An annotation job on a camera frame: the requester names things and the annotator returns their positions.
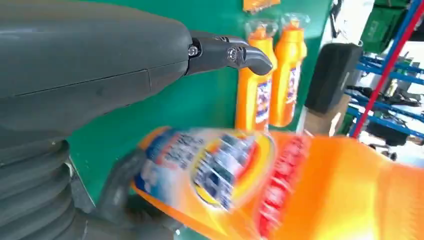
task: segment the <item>blurry bottle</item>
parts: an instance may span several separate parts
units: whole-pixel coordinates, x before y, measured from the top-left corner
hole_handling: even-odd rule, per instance
[[[263,76],[243,68],[238,76],[235,128],[266,131],[269,124],[273,72],[277,58],[273,51],[273,37],[278,25],[272,20],[252,20],[246,24],[248,43],[260,49],[271,60],[273,69]]]
[[[278,68],[273,74],[269,123],[285,127],[293,119],[301,64],[307,55],[303,27],[309,23],[307,15],[287,13],[284,27],[275,48]]]

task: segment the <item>green panel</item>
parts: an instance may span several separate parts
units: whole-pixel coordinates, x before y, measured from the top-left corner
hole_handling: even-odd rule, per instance
[[[99,2],[138,8],[183,22],[189,29],[244,37],[242,0],[102,0]],[[306,29],[308,57],[302,67],[294,130],[305,103],[321,43],[331,0],[282,0],[260,16],[286,12],[308,14]],[[163,126],[234,126],[237,71],[231,68],[183,77],[159,94],[99,117],[70,138],[71,157],[81,178],[96,201],[112,164],[135,147],[152,129]]]

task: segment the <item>orange bottle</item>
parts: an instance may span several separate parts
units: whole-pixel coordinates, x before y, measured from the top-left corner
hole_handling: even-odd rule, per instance
[[[293,119],[301,63],[307,55],[304,29],[300,24],[308,23],[309,17],[288,13],[286,18],[288,24],[275,48],[278,68],[273,75],[269,124],[276,127],[285,127]]]
[[[423,240],[424,169],[346,137],[159,128],[133,189],[211,240]]]
[[[273,36],[277,24],[268,20],[252,20],[246,24],[248,43],[264,52],[273,69],[264,76],[250,69],[239,71],[236,103],[235,128],[240,130],[268,130],[272,76],[277,69],[277,58],[273,51]]]

